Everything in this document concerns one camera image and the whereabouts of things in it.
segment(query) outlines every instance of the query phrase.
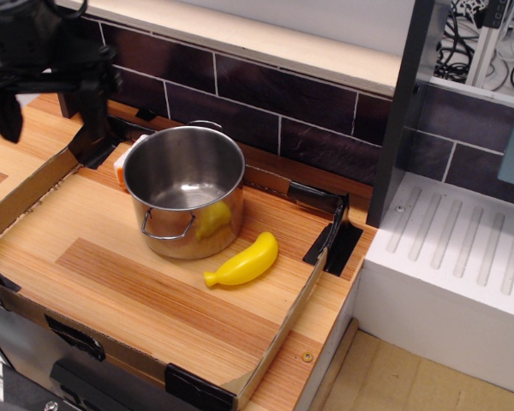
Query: wooden countertop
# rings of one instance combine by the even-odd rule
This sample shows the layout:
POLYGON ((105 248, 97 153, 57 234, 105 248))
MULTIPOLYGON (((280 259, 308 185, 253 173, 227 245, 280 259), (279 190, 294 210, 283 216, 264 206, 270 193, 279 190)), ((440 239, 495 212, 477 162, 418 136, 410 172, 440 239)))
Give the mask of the wooden countertop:
MULTIPOLYGON (((121 114, 121 116, 127 118, 130 118, 133 114, 130 108, 119 104, 111 104, 111 111, 115 115, 121 114)), ((0 199, 13 190, 23 179, 27 178, 31 173, 30 170, 35 170, 47 158, 65 147, 81 125, 81 119, 78 116, 73 117, 71 120, 61 116, 55 96, 37 98, 24 109, 23 115, 25 126, 21 143, 12 145, 0 138, 0 151, 3 152, 5 150, 10 159, 8 162, 0 162, 0 199), (33 139, 30 138, 31 134, 39 136, 39 144, 37 146, 34 145, 33 139)), ((276 156, 257 152, 250 147, 244 147, 244 153, 249 164, 255 164, 263 168, 264 166, 269 166, 268 168, 271 170, 285 174, 289 178, 302 183, 326 182, 326 187, 322 188, 333 192, 350 192, 350 219, 354 225, 364 229, 362 238, 350 257, 349 263, 346 265, 342 275, 335 277, 328 273, 322 273, 304 312, 296 321, 284 345, 272 361, 260 385, 245 408, 250 411, 291 410, 297 404, 316 361, 319 359, 320 353, 332 332, 332 328, 338 320, 341 307, 355 280, 355 274, 360 269, 365 252, 374 237, 375 229, 366 226, 364 223, 371 191, 366 186, 348 182, 345 179, 329 175, 323 171, 313 170, 313 173, 308 173, 307 167, 277 158, 276 156), (314 360, 305 362, 302 359, 305 353, 312 354, 314 360)), ((79 172, 81 175, 74 176, 75 178, 70 179, 69 184, 66 184, 66 186, 73 187, 76 184, 89 184, 88 187, 91 187, 87 180, 94 180, 97 177, 89 173, 90 178, 84 179, 83 177, 88 171, 82 169, 79 172)), ((257 194, 248 190, 250 208, 259 204, 255 200, 256 196, 257 194)), ((321 222, 319 219, 316 219, 314 223, 319 226, 323 224, 323 221, 321 222)), ((89 248, 87 246, 88 244, 83 241, 76 241, 74 245, 68 247, 69 252, 65 253, 57 261, 63 265, 72 264, 72 260, 69 260, 69 257, 76 258, 80 253, 91 253, 92 246, 89 248)), ((28 286, 27 292, 29 295, 32 293, 28 286)))

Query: toy banana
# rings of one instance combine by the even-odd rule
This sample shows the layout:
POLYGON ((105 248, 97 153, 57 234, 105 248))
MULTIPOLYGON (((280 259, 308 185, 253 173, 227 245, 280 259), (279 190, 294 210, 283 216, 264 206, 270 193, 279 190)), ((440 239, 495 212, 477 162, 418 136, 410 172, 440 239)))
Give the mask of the toy banana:
POLYGON ((278 256, 278 242, 269 232, 261 233, 255 242, 227 260, 216 272, 206 271, 208 287, 219 283, 238 285, 251 281, 268 270, 278 256))

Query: white dish rack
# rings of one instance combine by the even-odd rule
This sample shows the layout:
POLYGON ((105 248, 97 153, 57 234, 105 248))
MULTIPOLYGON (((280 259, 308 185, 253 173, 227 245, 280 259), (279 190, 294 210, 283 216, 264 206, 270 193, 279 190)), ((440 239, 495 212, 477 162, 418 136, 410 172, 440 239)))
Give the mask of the white dish rack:
POLYGON ((514 391, 514 205, 407 173, 364 262, 355 317, 514 391))

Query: brick-patterned backsplash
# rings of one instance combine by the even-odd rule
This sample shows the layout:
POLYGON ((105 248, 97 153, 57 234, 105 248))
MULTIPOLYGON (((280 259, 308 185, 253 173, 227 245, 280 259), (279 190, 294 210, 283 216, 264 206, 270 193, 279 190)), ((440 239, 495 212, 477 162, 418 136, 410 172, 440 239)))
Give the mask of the brick-patterned backsplash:
POLYGON ((111 98, 178 122, 221 124, 236 141, 373 185, 391 99, 88 18, 117 48, 111 98))
MULTIPOLYGON (((112 99, 178 122, 208 120, 236 141, 373 185, 391 99, 95 18, 86 36, 117 48, 112 99)), ((437 86, 409 171, 514 203, 498 180, 514 109, 437 86)))

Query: cardboard box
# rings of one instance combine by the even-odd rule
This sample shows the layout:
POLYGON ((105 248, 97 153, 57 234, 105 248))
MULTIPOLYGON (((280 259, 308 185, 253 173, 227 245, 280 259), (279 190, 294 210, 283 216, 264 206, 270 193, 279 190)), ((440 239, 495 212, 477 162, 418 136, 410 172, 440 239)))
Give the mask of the cardboard box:
POLYGON ((196 407, 243 408, 321 272, 338 265, 339 255, 347 259, 346 241, 353 247, 361 233, 341 235, 343 251, 328 258, 351 227, 346 197, 252 168, 246 222, 232 246, 209 259, 164 259, 144 245, 129 194, 114 176, 127 146, 96 170, 81 167, 71 146, 0 200, 0 305, 196 407), (258 192, 261 184, 283 198, 258 192), (266 276, 250 287, 203 285, 204 269, 265 229, 280 242, 266 276))

